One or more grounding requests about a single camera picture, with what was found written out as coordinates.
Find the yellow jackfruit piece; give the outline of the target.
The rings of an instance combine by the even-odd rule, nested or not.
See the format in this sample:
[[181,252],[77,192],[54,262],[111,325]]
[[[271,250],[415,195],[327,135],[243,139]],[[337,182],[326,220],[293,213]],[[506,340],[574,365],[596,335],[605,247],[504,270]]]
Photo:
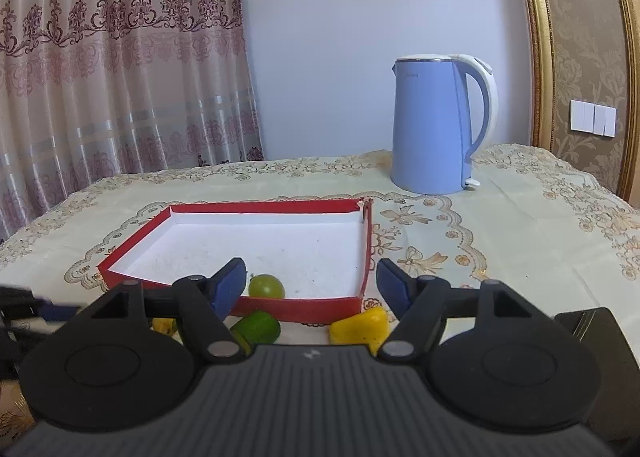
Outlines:
[[175,318],[153,318],[151,330],[172,338],[178,331],[177,321]]

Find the green cucumber chunk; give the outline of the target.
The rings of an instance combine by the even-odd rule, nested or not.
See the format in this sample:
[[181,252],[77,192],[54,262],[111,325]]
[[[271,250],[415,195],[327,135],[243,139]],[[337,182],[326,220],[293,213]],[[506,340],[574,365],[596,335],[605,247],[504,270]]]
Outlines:
[[273,344],[279,339],[281,326],[277,318],[265,311],[254,311],[231,327],[232,336],[246,354],[259,344]]

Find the yellow fruit piece with dots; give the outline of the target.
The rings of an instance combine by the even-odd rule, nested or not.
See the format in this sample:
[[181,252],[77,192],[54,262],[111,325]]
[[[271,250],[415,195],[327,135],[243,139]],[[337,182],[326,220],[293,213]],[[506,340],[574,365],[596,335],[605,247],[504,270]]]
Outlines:
[[383,307],[372,307],[362,313],[335,321],[329,327],[331,344],[366,344],[372,353],[390,334],[386,310]]

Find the green round persimmon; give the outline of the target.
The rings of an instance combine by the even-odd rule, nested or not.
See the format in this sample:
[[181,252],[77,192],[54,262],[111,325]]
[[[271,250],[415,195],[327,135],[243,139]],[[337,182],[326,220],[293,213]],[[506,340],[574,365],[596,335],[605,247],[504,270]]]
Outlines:
[[250,277],[248,295],[260,299],[284,299],[285,289],[280,279],[270,274],[259,274]]

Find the red shallow cardboard tray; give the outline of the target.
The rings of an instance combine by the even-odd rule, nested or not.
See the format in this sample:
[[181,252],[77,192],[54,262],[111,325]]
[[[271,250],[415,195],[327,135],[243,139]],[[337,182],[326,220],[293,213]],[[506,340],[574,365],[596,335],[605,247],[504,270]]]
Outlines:
[[362,309],[371,262],[372,202],[329,200],[177,203],[165,206],[99,264],[107,288],[136,278],[167,287],[212,276],[240,258],[241,281],[281,281],[281,299],[242,293],[232,313],[254,310],[279,321],[328,325]]

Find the blue electric kettle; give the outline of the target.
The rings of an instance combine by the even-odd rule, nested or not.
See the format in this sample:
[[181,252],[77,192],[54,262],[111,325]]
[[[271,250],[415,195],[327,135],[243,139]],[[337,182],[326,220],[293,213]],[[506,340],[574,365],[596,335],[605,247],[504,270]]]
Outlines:
[[[494,70],[467,54],[420,54],[396,59],[392,182],[421,195],[450,195],[480,187],[472,158],[494,133],[499,96]],[[472,132],[472,78],[483,97],[480,133]]]

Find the cream embroidered tablecloth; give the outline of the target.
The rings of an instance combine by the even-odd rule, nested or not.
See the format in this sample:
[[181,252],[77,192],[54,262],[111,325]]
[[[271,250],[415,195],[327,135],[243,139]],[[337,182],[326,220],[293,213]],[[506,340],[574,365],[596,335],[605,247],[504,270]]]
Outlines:
[[533,147],[485,150],[474,162],[480,187],[450,197],[398,189],[388,171],[380,150],[113,176],[4,240],[1,280],[89,303],[104,289],[99,264],[170,204],[368,198],[372,261],[460,288],[499,279],[551,316],[606,307],[639,364],[636,206]]

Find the pink patterned curtain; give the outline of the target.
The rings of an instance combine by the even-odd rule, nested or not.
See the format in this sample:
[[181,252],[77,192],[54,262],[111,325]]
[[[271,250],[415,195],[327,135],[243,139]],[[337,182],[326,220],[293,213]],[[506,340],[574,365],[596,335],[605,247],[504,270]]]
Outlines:
[[241,0],[1,0],[1,234],[104,177],[262,157]]

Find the gold framed headboard panel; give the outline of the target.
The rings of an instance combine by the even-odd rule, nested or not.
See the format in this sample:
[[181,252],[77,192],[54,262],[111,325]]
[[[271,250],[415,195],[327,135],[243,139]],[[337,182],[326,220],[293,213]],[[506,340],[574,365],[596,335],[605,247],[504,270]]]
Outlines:
[[[525,0],[533,145],[639,203],[639,0]],[[570,128],[570,104],[616,112],[612,136]]]

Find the white wall switch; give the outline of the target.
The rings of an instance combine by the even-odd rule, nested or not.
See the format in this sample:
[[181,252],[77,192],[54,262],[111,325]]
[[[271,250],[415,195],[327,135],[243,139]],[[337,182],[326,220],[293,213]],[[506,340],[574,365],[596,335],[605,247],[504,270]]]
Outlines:
[[606,138],[616,135],[617,110],[593,102],[570,102],[570,131],[587,133]]

